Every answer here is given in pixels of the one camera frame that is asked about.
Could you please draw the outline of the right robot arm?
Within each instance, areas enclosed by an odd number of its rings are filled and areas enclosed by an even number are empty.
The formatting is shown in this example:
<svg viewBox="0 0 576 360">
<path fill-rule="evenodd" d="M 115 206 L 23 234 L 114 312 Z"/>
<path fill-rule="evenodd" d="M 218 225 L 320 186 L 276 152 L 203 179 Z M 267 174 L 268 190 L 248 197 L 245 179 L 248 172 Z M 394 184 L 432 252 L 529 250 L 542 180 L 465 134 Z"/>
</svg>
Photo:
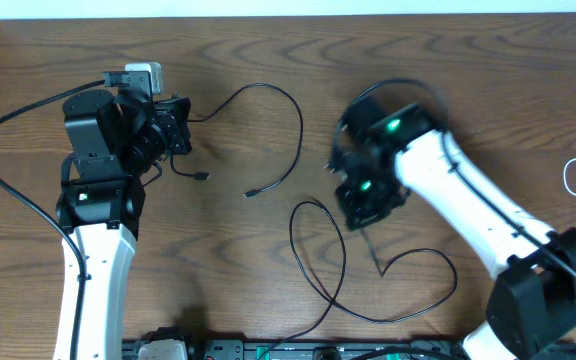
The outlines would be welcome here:
<svg viewBox="0 0 576 360">
<path fill-rule="evenodd" d="M 563 232 L 504 194 L 449 130 L 418 104 L 387 113 L 353 101 L 335 130 L 335 195 L 358 230 L 412 193 L 429 203 L 480 258 L 494 287 L 486 320 L 463 341 L 471 359 L 533 359 L 576 328 L 576 228 Z"/>
</svg>

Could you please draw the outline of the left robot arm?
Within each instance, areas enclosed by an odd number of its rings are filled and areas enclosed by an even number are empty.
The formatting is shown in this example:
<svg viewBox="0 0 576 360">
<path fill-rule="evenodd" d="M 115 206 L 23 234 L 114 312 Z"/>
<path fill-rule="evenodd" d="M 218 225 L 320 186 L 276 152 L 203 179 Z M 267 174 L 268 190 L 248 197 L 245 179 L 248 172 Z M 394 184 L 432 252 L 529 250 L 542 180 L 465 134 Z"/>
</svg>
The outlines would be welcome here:
<svg viewBox="0 0 576 360">
<path fill-rule="evenodd" d="M 118 359 L 128 273 L 145 202 L 141 177 L 191 150 L 191 102 L 89 90 L 63 105 L 73 154 L 62 165 L 58 223 L 66 233 L 54 356 Z"/>
</svg>

